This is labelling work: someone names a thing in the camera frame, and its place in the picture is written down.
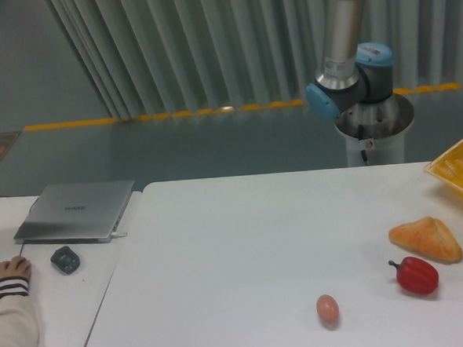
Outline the person's hand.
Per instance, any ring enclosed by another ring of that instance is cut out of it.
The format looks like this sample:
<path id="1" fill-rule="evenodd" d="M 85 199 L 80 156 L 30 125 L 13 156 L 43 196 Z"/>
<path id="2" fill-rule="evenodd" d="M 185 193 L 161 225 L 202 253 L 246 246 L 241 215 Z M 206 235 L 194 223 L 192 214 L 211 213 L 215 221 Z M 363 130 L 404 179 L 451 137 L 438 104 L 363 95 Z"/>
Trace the person's hand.
<path id="1" fill-rule="evenodd" d="M 25 279 L 31 278 L 31 263 L 28 259 L 21 256 L 15 256 L 8 261 L 0 262 L 0 280 L 1 279 Z"/>

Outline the striped cream sleeve forearm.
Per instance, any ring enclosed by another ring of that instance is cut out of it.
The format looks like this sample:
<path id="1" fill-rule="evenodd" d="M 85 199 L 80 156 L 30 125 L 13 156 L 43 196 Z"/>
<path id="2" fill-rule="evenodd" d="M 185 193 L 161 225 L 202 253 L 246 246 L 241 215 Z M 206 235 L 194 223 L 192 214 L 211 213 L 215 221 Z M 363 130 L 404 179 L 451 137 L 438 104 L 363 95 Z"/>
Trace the striped cream sleeve forearm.
<path id="1" fill-rule="evenodd" d="M 0 347 L 38 347 L 39 327 L 29 280 L 0 279 Z"/>

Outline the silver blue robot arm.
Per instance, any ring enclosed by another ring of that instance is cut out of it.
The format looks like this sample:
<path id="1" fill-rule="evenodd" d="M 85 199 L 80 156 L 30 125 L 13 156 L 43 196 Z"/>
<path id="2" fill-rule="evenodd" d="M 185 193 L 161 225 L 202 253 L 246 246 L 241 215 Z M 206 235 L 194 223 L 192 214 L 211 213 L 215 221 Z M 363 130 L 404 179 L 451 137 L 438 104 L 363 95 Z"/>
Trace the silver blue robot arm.
<path id="1" fill-rule="evenodd" d="M 358 43 L 365 1 L 326 0 L 321 64 L 306 86 L 311 108 L 324 119 L 392 95 L 392 51 L 379 43 Z"/>

